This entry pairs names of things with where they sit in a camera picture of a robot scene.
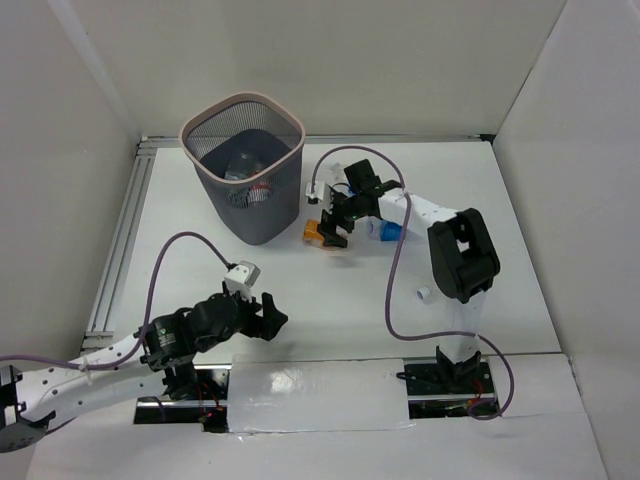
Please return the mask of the green label water bottle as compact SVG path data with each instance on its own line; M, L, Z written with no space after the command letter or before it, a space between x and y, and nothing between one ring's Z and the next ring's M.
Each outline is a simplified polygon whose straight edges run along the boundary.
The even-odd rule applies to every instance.
M265 162L259 155L247 150L235 150L229 155L224 172L226 181L244 181L265 169Z

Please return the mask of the small orange juice bottle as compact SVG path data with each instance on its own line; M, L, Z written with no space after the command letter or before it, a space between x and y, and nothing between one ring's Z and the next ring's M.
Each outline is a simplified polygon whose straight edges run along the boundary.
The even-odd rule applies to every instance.
M306 246L312 246L324 250L343 250L343 249L333 249L333 248L325 248L322 245L322 237L317 232L317 226L320 221L309 219L306 221L303 234L302 241Z

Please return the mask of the red label water bottle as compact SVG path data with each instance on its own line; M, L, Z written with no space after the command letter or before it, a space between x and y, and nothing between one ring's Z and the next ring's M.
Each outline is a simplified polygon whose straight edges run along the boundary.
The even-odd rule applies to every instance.
M272 182L269 177L261 176L247 188L247 203L255 205L268 200L272 194Z

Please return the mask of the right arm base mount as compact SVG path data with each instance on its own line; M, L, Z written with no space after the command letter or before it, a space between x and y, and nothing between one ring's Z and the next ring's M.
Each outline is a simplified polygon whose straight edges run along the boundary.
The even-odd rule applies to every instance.
M395 376L405 385L412 420L484 419L500 408L489 364L479 351L453 364L437 348L434 359L407 360Z

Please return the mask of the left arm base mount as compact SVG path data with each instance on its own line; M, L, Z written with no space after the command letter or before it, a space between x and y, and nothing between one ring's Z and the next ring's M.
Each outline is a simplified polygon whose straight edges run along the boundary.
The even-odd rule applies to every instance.
M229 432L230 364L195 366L197 383L180 399L169 395L142 397L136 402L133 424L142 426L198 426L202 432Z

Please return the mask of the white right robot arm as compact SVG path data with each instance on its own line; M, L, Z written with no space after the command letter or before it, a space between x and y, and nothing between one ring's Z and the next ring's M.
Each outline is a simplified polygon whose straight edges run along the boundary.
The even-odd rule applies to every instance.
M316 227L322 244L327 248L347 247L347 239L338 231L352 232L356 221L365 217L401 226L385 292L387 330L402 341L440 337L442 341L436 347L436 379L444 390L460 391L480 363L479 316L485 294L501 269L483 216L474 208L457 211L416 196L406 189L402 178L383 182L367 159L348 166L344 173L349 195L315 177L306 185L307 201L323 205ZM432 278L439 292L449 300L450 323L445 332L402 335L392 325L393 284L409 232L427 241Z

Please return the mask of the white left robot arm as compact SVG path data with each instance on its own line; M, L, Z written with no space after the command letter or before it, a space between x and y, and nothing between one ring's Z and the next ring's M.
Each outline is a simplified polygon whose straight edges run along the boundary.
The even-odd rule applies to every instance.
M71 420L129 399L182 400L196 390L193 361L235 334L270 341L288 317L270 294L245 300L217 293L163 315L78 360L72 369L1 370L1 450L33 445Z

